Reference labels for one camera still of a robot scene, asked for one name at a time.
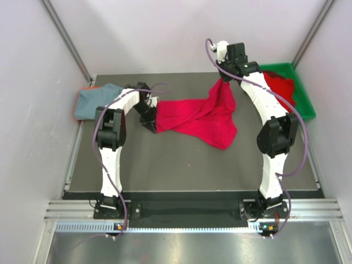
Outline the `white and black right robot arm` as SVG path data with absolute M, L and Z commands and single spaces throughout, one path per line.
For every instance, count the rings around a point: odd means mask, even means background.
M 237 80 L 250 97 L 262 122 L 256 142 L 263 157 L 262 181 L 253 203 L 242 205 L 243 218 L 254 222 L 268 218 L 283 204 L 282 176 L 290 148 L 294 145 L 300 119 L 289 112 L 291 103 L 274 92 L 256 62 L 216 62 L 224 81 Z

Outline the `crimson red t-shirt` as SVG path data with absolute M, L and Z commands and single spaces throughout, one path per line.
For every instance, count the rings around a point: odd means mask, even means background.
M 235 108 L 230 83 L 219 79 L 208 91 L 207 98 L 158 103 L 156 131 L 194 136 L 212 147 L 225 150 L 238 131 L 233 122 Z

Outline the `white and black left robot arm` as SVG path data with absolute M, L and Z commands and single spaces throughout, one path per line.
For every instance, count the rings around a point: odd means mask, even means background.
M 157 97 L 144 82 L 127 85 L 105 107 L 97 107 L 93 151 L 102 167 L 102 188 L 95 205 L 95 219 L 124 219 L 128 213 L 122 197 L 120 157 L 127 139 L 126 115 L 135 109 L 140 124 L 156 132 Z

